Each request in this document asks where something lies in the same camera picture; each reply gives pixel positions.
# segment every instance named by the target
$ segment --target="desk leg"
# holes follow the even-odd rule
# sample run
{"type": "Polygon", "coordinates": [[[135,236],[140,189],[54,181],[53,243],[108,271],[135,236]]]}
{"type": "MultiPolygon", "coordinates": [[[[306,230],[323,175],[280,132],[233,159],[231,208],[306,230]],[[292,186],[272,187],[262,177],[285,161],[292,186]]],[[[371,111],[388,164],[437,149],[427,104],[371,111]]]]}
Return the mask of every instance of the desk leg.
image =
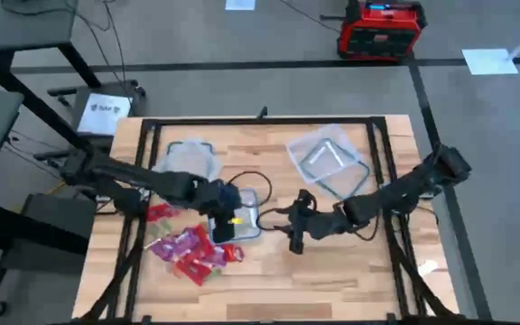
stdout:
{"type": "Polygon", "coordinates": [[[1,207],[0,237],[25,239],[78,255],[85,255],[88,251],[87,238],[1,207]]]}
{"type": "Polygon", "coordinates": [[[58,46],[63,56],[68,59],[73,69],[75,69],[81,78],[86,81],[88,87],[90,88],[100,88],[101,82],[99,82],[98,78],[94,74],[94,71],[91,70],[89,65],[83,60],[79,52],[76,48],[69,44],[63,44],[58,46]]]}
{"type": "Polygon", "coordinates": [[[61,118],[51,107],[41,98],[37,97],[29,90],[18,78],[9,70],[0,70],[0,86],[7,91],[23,94],[23,104],[39,117],[45,124],[49,125],[55,132],[59,133],[71,145],[83,149],[88,146],[88,142],[71,128],[71,126],[61,118]]]}

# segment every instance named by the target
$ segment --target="white label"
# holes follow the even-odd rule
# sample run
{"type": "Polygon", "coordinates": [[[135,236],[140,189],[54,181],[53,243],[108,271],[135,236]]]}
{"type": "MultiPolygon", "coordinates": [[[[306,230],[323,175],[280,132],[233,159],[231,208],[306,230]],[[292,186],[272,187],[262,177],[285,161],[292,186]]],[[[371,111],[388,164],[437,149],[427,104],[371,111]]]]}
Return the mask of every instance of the white label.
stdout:
{"type": "Polygon", "coordinates": [[[79,121],[78,132],[94,135],[114,135],[117,121],[127,117],[132,98],[89,94],[86,109],[79,121]]]}

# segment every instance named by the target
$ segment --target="red snack bag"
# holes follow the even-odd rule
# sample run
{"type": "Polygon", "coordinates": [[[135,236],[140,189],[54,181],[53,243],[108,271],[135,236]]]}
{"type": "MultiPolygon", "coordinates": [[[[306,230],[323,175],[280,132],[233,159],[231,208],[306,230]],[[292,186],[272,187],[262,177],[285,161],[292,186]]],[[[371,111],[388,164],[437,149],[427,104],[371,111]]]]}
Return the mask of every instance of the red snack bag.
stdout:
{"type": "Polygon", "coordinates": [[[177,216],[180,212],[168,203],[159,204],[148,209],[148,222],[157,221],[160,218],[177,216]]]}
{"type": "Polygon", "coordinates": [[[175,263],[176,267],[186,274],[195,284],[202,286],[204,280],[212,271],[204,265],[199,265],[193,261],[186,261],[183,258],[175,263]]]}
{"type": "Polygon", "coordinates": [[[224,259],[226,262],[242,262],[244,260],[242,247],[234,244],[225,244],[222,245],[222,248],[224,248],[224,259]]]}
{"type": "Polygon", "coordinates": [[[203,255],[212,255],[214,254],[214,246],[209,241],[208,231],[201,225],[197,225],[194,228],[194,234],[200,240],[200,244],[198,245],[198,249],[201,250],[203,255]]]}

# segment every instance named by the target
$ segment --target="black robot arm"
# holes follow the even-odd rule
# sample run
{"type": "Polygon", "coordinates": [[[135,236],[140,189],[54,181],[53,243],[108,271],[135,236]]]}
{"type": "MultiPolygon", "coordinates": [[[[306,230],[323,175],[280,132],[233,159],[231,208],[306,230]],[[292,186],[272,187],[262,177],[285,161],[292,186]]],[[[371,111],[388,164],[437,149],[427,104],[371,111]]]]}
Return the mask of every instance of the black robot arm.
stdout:
{"type": "Polygon", "coordinates": [[[60,173],[69,185],[87,186],[99,195],[108,196],[116,209],[126,215],[145,216],[145,205],[139,190],[124,188],[119,181],[152,190],[174,206],[195,209],[200,215],[213,218],[217,225],[213,237],[217,242],[234,237],[234,225],[230,220],[242,202],[238,188],[233,184],[208,181],[188,172],[153,172],[101,152],[82,150],[68,154],[60,173]]]}
{"type": "Polygon", "coordinates": [[[465,181],[470,170],[457,149],[440,145],[398,180],[374,193],[345,199],[335,204],[332,212],[319,212],[316,199],[307,190],[300,190],[298,199],[290,207],[275,210],[287,214],[290,225],[274,229],[288,234],[289,249],[295,254],[302,254],[304,231],[314,239],[323,239],[329,235],[356,232],[367,226],[380,209],[410,213],[422,194],[435,196],[443,186],[454,186],[465,181]]]}

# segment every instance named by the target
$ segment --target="white paper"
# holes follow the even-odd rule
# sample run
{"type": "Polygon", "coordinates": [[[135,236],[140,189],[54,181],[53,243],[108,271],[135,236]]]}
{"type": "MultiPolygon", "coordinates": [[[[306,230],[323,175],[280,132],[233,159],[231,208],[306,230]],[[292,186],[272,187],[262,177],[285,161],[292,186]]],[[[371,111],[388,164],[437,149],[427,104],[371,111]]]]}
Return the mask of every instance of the white paper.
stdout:
{"type": "Polygon", "coordinates": [[[226,10],[254,10],[256,0],[226,0],[226,10]]]}
{"type": "Polygon", "coordinates": [[[89,94],[86,109],[79,121],[78,132],[94,135],[114,135],[117,121],[127,117],[133,98],[89,94]]]}
{"type": "Polygon", "coordinates": [[[506,49],[462,50],[462,55],[472,75],[519,73],[506,49]]]}
{"type": "Polygon", "coordinates": [[[419,267],[417,267],[417,270],[418,270],[420,276],[425,276],[425,275],[435,271],[438,268],[439,268],[438,263],[436,263],[433,260],[428,260],[428,261],[424,262],[422,265],[419,265],[419,267]]]}

